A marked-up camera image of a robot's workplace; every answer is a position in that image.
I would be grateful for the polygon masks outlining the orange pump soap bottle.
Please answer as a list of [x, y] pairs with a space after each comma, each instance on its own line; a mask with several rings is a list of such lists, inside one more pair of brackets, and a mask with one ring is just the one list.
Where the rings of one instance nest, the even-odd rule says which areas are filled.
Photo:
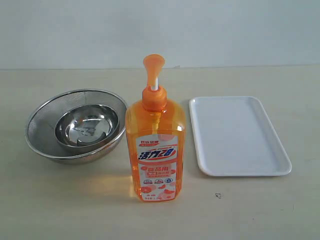
[[159, 54], [144, 58], [146, 87], [125, 113], [133, 187], [144, 202], [174, 200], [182, 189], [186, 115], [159, 84], [164, 64]]

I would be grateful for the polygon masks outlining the small stainless steel bowl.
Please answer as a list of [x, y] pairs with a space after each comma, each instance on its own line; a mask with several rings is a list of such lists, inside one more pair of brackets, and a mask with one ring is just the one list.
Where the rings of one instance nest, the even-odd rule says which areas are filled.
[[119, 132], [116, 111], [103, 104], [86, 104], [65, 113], [56, 123], [57, 142], [71, 150], [96, 149], [109, 143]]

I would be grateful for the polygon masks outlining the steel mesh colander bowl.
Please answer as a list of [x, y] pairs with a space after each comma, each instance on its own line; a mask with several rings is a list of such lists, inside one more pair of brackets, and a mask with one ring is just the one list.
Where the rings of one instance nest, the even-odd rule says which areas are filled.
[[[60, 145], [55, 137], [58, 120], [73, 108], [100, 104], [116, 111], [119, 117], [119, 131], [108, 143], [96, 149], [72, 150]], [[125, 133], [127, 103], [117, 94], [101, 89], [77, 89], [61, 93], [40, 105], [29, 117], [25, 127], [28, 146], [42, 157], [66, 165], [80, 165], [93, 162], [111, 152]]]

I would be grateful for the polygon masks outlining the white rectangular plastic tray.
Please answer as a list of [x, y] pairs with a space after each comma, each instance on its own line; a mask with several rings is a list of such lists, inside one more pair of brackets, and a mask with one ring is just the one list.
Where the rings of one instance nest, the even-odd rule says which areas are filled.
[[292, 163], [261, 101], [201, 96], [189, 101], [199, 169], [211, 177], [273, 177]]

